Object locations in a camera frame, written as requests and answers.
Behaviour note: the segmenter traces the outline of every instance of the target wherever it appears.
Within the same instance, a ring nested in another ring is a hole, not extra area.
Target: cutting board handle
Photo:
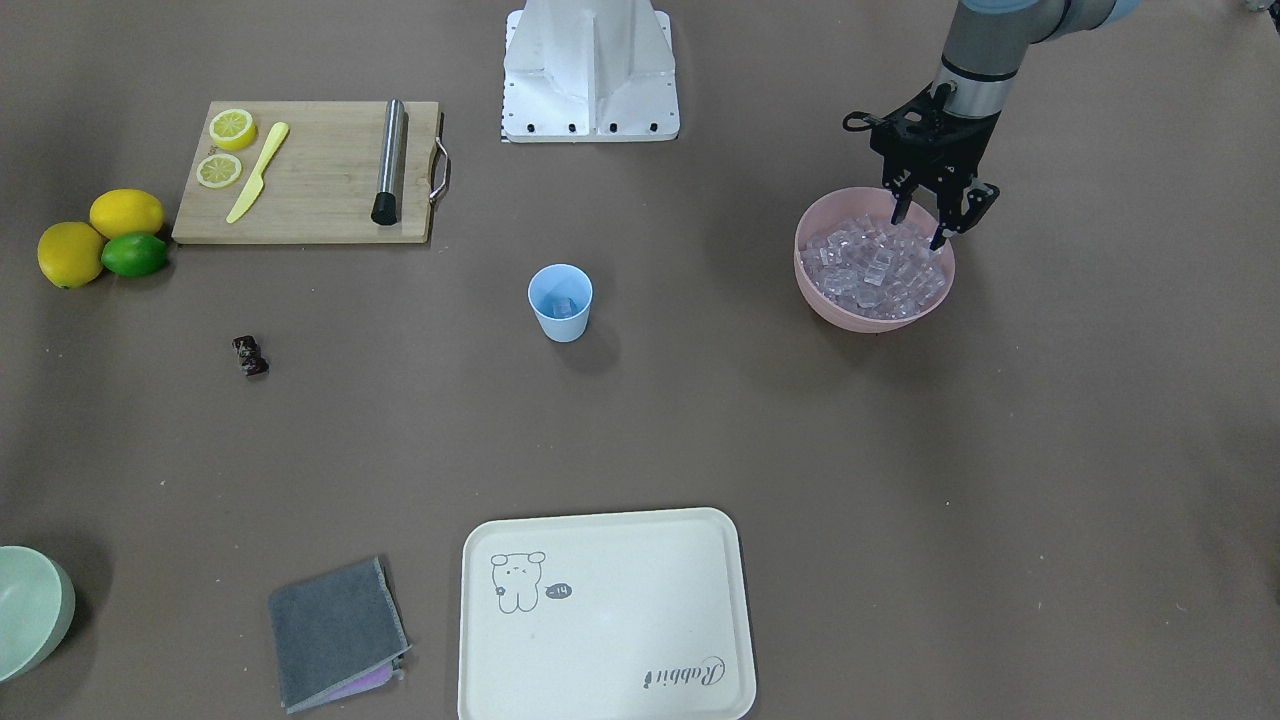
[[[444,191],[449,188],[449,176],[453,174],[453,167],[449,163],[449,151],[444,149],[444,143],[440,142],[439,136],[435,138],[435,149],[439,150],[440,156],[444,158],[444,178],[440,181],[439,186],[433,186],[431,193],[426,196],[426,200],[431,205],[435,205],[435,201],[439,200],[444,195]],[[435,168],[431,168],[431,177],[434,182]]]

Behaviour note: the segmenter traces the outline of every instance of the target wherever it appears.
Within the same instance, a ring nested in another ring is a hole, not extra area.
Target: green bowl
[[[29,547],[0,547],[0,683],[49,657],[74,612],[67,571]]]

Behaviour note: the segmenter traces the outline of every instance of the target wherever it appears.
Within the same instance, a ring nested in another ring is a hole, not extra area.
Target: wooden cutting board
[[[433,167],[440,129],[439,102],[406,102],[408,140],[401,222],[383,227],[369,218],[378,192],[385,102],[216,101],[200,128],[200,141],[173,224],[180,243],[426,242],[431,227]],[[253,114],[257,138],[230,151],[244,167],[234,184],[210,190],[196,181],[196,165],[228,152],[209,137],[209,123],[228,108]],[[279,120],[289,136],[268,165],[266,183],[248,213],[234,223],[227,213],[257,163],[268,131]]]

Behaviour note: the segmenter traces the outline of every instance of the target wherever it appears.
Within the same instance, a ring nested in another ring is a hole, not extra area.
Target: black rubber cap
[[[396,196],[390,192],[379,192],[374,197],[374,211],[369,217],[379,225],[394,225],[399,222],[396,213]]]

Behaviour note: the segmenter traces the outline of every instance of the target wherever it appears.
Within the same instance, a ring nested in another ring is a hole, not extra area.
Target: yellow lemon
[[[36,246],[40,272],[58,287],[79,287],[102,272],[104,242],[88,223],[58,223]]]
[[[88,222],[108,240],[131,232],[155,234],[164,227],[164,208],[148,192],[113,190],[93,201],[88,209]]]
[[[225,152],[215,152],[196,165],[196,179],[205,187],[227,187],[241,174],[239,158]]]
[[[209,137],[223,150],[243,150],[257,137],[257,126],[248,110],[232,108],[209,120]]]

